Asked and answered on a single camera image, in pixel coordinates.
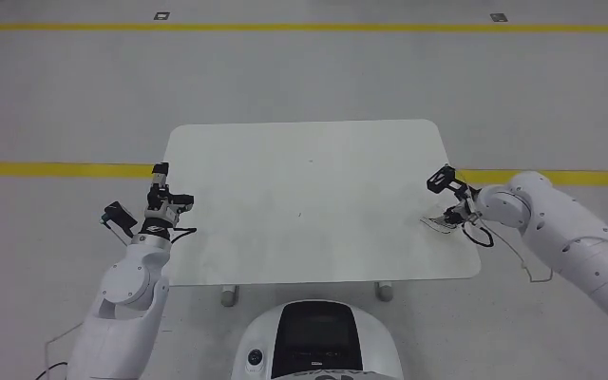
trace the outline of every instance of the yellow stripe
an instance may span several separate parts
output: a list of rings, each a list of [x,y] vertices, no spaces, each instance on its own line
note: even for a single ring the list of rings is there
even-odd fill
[[[461,169],[469,183],[506,183],[522,170]],[[608,186],[608,171],[539,170],[562,186]],[[0,177],[150,178],[148,163],[0,162]]]
[[[165,24],[165,23],[0,24],[0,30],[608,33],[608,25],[574,25],[574,24]]]
[[[147,163],[0,162],[4,177],[149,178]]]
[[[459,170],[469,183],[507,183],[522,170]],[[553,184],[561,186],[608,186],[608,171],[538,170]]]

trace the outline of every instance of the white table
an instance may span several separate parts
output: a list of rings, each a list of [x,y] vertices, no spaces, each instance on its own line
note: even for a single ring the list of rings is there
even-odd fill
[[[171,192],[192,194],[172,248],[173,286],[468,278],[463,234],[419,218],[457,200],[426,189],[447,163],[426,120],[183,125],[169,139]],[[376,286],[390,289],[389,282]]]

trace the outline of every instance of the table leg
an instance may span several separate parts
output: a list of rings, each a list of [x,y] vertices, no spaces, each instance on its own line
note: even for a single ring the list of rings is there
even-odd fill
[[[231,308],[237,304],[238,285],[224,285],[221,287],[221,305]]]
[[[391,281],[376,281],[373,283],[376,290],[376,297],[383,302],[392,300],[392,282]]]

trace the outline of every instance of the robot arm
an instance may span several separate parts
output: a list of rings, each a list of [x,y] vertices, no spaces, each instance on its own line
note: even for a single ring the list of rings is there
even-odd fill
[[[456,180],[455,170],[445,166],[427,187],[435,193],[447,188],[461,201],[433,221],[453,227],[484,219],[517,228],[525,245],[546,266],[608,314],[608,225],[555,189],[547,177],[522,172],[507,185],[477,190]]]
[[[105,209],[102,223],[116,222],[132,239],[125,257],[104,275],[69,359],[68,380],[131,380],[140,378],[145,369],[169,292],[169,282],[161,273],[171,251],[168,229],[194,204],[192,196],[169,192],[168,169],[166,162],[154,166],[145,221],[137,235],[130,232],[137,222],[118,202]],[[117,305],[145,313],[117,319]]]

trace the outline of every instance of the black cable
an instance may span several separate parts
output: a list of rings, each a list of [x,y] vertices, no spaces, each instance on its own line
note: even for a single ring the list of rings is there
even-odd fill
[[[48,367],[48,370],[50,371],[50,370],[54,369],[55,367],[59,367],[59,366],[67,366],[67,362],[59,362],[59,363],[55,363],[55,364],[53,364],[52,366]],[[40,379],[42,379],[42,376],[44,376],[45,374],[47,374],[47,372],[46,372],[45,370],[43,370],[43,372],[42,372],[42,373],[40,373],[40,374],[38,375],[38,377],[36,377],[36,380],[40,380]]]
[[[175,237],[173,240],[171,240],[171,244],[175,243],[176,241],[178,241],[179,239],[190,235],[190,234],[194,234],[195,232],[197,232],[196,228],[174,228],[173,231],[186,231],[183,234],[179,235],[178,237]]]
[[[463,232],[465,233],[466,237],[469,240],[471,240],[475,244],[481,245],[482,247],[485,247],[485,248],[493,247],[494,246],[494,237],[492,237],[492,234],[490,234],[490,232],[487,231],[484,227],[480,227],[479,229],[481,231],[485,232],[485,234],[487,235],[487,238],[489,239],[488,243],[482,243],[479,240],[474,239],[471,235],[468,234],[468,232],[466,231],[466,228],[465,228],[465,224],[463,223]]]

